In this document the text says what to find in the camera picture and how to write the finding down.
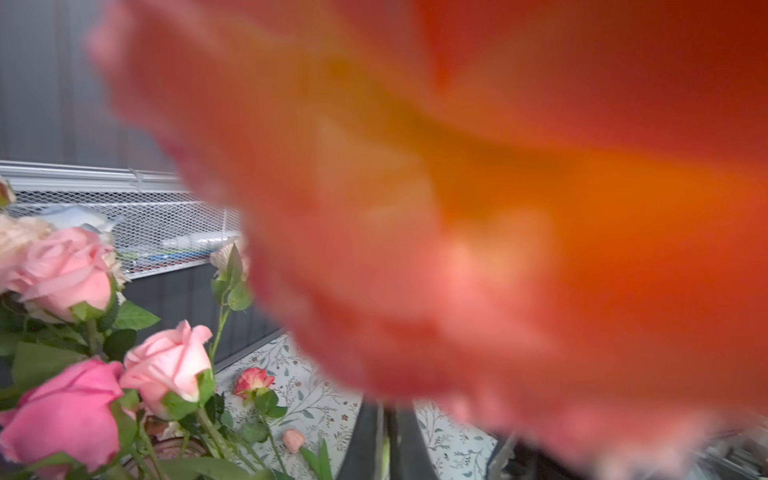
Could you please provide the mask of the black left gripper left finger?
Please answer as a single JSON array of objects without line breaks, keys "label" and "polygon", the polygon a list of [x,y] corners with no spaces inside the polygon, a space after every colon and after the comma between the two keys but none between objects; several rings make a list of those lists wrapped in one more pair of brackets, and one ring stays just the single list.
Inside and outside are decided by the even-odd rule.
[{"label": "black left gripper left finger", "polygon": [[383,447],[384,408],[378,401],[365,400],[335,479],[381,480]]}]

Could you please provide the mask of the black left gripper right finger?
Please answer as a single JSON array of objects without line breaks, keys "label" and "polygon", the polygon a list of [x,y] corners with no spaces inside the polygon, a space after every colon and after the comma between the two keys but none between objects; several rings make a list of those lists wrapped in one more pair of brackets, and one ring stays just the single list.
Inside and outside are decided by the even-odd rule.
[{"label": "black left gripper right finger", "polygon": [[393,480],[438,480],[415,412],[386,411],[390,441],[390,478]]}]

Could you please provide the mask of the light pink rose stem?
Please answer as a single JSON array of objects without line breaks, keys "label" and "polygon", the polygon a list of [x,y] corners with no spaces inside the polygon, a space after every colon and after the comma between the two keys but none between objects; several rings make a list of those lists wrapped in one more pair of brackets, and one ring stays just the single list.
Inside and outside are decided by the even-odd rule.
[{"label": "light pink rose stem", "polygon": [[212,337],[208,327],[191,326],[186,320],[173,329],[151,335],[125,354],[120,385],[136,391],[143,410],[162,421],[180,422],[194,416],[219,454],[233,461],[233,447],[206,410],[216,389],[212,362],[205,348]]}]

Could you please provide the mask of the red pink rose stem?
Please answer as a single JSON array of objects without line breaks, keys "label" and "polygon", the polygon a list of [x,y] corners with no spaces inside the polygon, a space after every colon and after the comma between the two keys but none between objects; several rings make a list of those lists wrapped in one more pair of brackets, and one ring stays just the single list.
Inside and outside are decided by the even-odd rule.
[{"label": "red pink rose stem", "polygon": [[763,1],[113,1],[114,112],[333,379],[678,477],[767,413]]}]

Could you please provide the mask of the magenta pink rose stem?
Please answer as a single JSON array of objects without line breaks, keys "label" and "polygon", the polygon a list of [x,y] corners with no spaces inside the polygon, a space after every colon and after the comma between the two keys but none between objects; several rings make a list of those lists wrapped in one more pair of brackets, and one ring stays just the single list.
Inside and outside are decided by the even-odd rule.
[{"label": "magenta pink rose stem", "polygon": [[134,442],[135,414],[120,405],[124,368],[94,358],[73,364],[30,389],[17,406],[1,414],[1,454],[33,466],[63,454],[62,464],[34,471],[41,479],[64,479],[74,466],[93,474]]}]

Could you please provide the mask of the peach rose stem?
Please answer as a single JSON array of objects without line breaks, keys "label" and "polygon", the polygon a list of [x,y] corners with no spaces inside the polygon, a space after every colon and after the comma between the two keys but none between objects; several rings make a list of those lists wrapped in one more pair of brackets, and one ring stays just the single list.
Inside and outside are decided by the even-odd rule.
[{"label": "peach rose stem", "polygon": [[12,218],[1,215],[1,293],[11,290],[9,284],[26,279],[35,272],[29,250],[45,240],[56,228],[38,217]]}]

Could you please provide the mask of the artificial flower bunch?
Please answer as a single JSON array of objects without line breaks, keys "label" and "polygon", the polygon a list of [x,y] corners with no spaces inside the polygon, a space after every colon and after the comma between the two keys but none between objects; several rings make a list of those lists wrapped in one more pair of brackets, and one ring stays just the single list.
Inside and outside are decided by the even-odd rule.
[{"label": "artificial flower bunch", "polygon": [[266,460],[256,452],[257,444],[267,444],[276,468],[272,470],[275,479],[293,479],[288,472],[284,453],[298,455],[307,464],[316,479],[332,479],[328,446],[320,443],[317,453],[306,446],[306,437],[296,429],[285,430],[279,440],[273,431],[273,424],[283,419],[287,407],[280,404],[277,393],[273,390],[276,378],[266,369],[252,367],[244,370],[235,380],[233,394],[238,397],[247,410],[248,416],[236,430],[235,438],[240,447],[264,469]]}]

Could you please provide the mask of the red glass vase with ribbon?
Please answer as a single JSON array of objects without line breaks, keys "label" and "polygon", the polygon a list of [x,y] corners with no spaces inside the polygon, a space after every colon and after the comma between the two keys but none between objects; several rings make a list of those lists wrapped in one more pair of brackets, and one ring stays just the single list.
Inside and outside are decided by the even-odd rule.
[{"label": "red glass vase with ribbon", "polygon": [[[190,438],[188,440],[185,440],[184,438],[172,438],[155,442],[153,447],[159,460],[210,456],[206,446],[195,438]],[[144,455],[143,461],[144,467],[141,467],[133,457],[129,457],[123,463],[123,467],[128,474],[136,479],[150,479],[152,475],[157,476],[158,472],[148,454]]]}]

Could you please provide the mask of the pale pink rose stem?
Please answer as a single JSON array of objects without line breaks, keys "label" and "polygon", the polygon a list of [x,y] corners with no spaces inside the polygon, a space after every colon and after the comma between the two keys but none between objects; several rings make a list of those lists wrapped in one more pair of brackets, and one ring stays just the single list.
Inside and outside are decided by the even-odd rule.
[{"label": "pale pink rose stem", "polygon": [[233,237],[210,255],[210,263],[216,268],[211,289],[218,305],[216,333],[208,351],[211,363],[215,362],[230,314],[245,311],[253,303],[248,283],[250,260],[246,250],[246,240]]}]

